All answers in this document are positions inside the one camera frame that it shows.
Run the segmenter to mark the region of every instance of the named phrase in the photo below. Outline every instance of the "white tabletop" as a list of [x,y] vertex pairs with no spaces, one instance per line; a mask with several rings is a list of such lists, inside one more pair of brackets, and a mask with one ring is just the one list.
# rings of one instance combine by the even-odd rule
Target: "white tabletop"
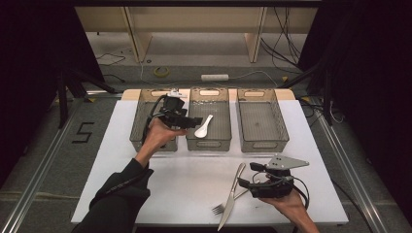
[[[290,141],[284,151],[278,154],[310,163],[307,167],[292,169],[292,175],[302,179],[309,188],[310,217],[316,223],[347,223],[347,216],[298,101],[283,100],[279,101],[279,105]],[[129,136],[136,108],[137,101],[117,103],[72,222],[82,221],[96,191],[112,173],[121,171],[135,156],[136,151],[129,141]],[[154,155],[151,159],[154,174],[149,180],[152,195],[141,209],[137,223],[160,226],[218,226],[221,216],[215,216],[211,210],[227,199],[239,164],[247,164],[242,178],[250,181],[255,172],[250,170],[249,163],[264,164],[273,156],[273,153],[243,153],[240,150],[233,101],[230,102],[230,120],[232,140],[228,152],[188,151],[186,138],[180,137],[176,152],[159,152]],[[299,182],[295,184],[304,191]],[[279,223],[289,221],[273,207],[246,193],[236,200],[225,226]]]

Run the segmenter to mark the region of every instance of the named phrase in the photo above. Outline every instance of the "silver fork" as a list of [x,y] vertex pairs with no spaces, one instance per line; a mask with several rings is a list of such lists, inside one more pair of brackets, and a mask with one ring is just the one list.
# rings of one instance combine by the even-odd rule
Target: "silver fork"
[[[236,200],[238,197],[240,197],[241,195],[245,194],[246,192],[248,192],[249,189],[245,189],[242,192],[238,193],[236,196],[234,196],[234,199]],[[212,212],[215,215],[220,215],[221,213],[224,212],[224,207],[225,207],[225,203],[221,203],[220,205],[218,205],[217,207],[212,209]]]

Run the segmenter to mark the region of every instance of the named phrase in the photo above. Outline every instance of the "black jacket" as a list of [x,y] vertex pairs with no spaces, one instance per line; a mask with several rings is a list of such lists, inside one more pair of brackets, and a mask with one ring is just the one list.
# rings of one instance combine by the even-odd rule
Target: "black jacket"
[[97,191],[83,221],[72,232],[130,233],[141,207],[151,195],[147,189],[154,171],[134,158],[121,173],[114,173]]

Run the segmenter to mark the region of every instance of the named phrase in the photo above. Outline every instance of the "white spoon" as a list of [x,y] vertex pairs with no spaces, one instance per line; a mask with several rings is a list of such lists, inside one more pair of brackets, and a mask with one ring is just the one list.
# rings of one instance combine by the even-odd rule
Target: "white spoon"
[[206,118],[205,123],[194,132],[194,136],[197,138],[204,138],[207,135],[207,126],[209,125],[210,120],[212,119],[213,115],[209,115]]

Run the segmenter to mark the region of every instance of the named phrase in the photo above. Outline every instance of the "knife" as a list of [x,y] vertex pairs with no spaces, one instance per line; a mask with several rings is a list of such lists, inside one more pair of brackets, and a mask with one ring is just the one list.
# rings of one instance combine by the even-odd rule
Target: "knife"
[[219,223],[218,231],[220,231],[221,228],[224,226],[224,224],[226,223],[227,219],[230,216],[231,210],[233,209],[233,206],[234,206],[234,190],[236,189],[236,186],[237,186],[237,182],[238,182],[237,179],[240,177],[240,175],[242,174],[243,169],[245,169],[245,167],[246,167],[246,164],[241,163],[239,165],[239,168],[237,169],[236,177],[234,178],[232,188],[230,189],[229,197],[227,198],[227,201],[226,201],[226,205],[225,205],[224,212],[223,212],[223,215],[222,215],[222,218],[221,218],[221,222]]

